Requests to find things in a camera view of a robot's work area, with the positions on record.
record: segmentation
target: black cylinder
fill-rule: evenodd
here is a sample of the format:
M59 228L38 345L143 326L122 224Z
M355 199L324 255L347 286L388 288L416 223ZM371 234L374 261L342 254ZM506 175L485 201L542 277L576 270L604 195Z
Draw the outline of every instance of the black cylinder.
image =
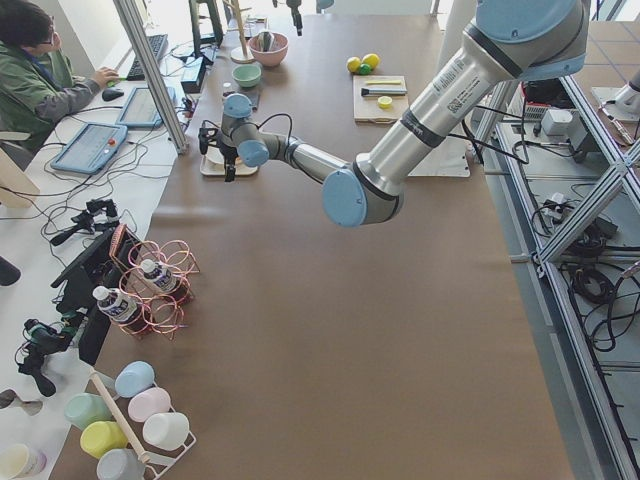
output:
M13 285L20 278L20 270L0 257L0 286Z

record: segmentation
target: bowl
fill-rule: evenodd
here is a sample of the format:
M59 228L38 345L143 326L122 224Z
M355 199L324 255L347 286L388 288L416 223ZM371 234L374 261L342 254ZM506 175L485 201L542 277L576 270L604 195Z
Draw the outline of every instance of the bowl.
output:
M251 88L260 83L262 69L258 65L240 65L233 69L232 76L241 87Z
M287 37L285 37L281 33L273 32L275 41L273 42L273 45L268 52L263 52L260 50L260 48L258 48L259 35L260 34L256 35L255 37L251 37L247 42L253 58L255 58L257 62L260 62L265 67L275 67L276 65L280 65L280 62L282 62L282 60L284 60L284 57L287 56L287 50L289 48L289 40L287 39Z

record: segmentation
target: lemon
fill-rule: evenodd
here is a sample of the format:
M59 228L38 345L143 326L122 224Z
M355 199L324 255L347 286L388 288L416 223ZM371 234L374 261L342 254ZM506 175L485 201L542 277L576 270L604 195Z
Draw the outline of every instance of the lemon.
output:
M358 57L351 57L347 60L347 70L349 70L351 73L356 73L361 63L362 60L360 60Z
M358 75L369 75L371 73L371 65L363 63L358 67Z
M380 64L380 57L375 53L367 53L362 57L362 63L366 63L371 67L371 70L375 70L375 68Z

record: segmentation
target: pink cup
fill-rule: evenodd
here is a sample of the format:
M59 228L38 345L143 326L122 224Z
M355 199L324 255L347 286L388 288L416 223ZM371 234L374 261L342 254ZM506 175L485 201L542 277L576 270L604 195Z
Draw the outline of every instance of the pink cup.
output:
M155 413L171 410L171 397L164 388L153 387L140 392L129 402L129 418L134 422L144 422Z

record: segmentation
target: cutting board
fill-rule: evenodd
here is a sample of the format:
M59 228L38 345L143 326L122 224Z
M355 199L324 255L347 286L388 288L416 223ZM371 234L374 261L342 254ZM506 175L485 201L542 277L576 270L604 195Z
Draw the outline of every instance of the cutting board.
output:
M399 85L367 84L368 81L400 80ZM363 88L404 88L407 85L402 75L354 75L353 76L353 118L356 122L393 123L409 108L409 98L393 96L391 108L383 110L378 107L378 97L363 97Z

